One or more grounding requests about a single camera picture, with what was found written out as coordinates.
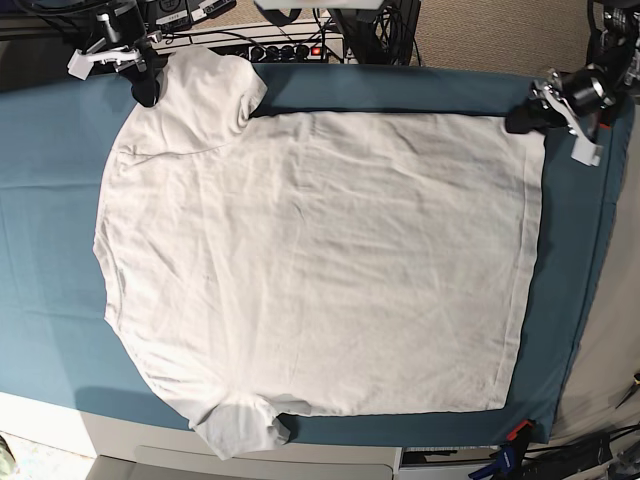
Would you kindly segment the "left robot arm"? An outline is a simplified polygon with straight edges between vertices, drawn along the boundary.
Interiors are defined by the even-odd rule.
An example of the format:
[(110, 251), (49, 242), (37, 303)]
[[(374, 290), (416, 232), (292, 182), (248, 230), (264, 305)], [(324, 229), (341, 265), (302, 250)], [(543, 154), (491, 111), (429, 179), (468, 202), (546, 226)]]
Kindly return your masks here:
[(628, 97), (639, 97), (639, 3), (602, 1), (602, 25), (597, 26), (594, 3), (587, 3), (590, 30), (585, 65), (572, 73), (552, 69), (547, 79), (531, 84), (529, 97), (506, 116), (506, 131), (544, 133), (569, 128), (567, 116), (544, 97), (546, 92), (565, 105), (578, 122), (585, 121), (584, 134), (597, 139), (598, 130), (613, 124)]

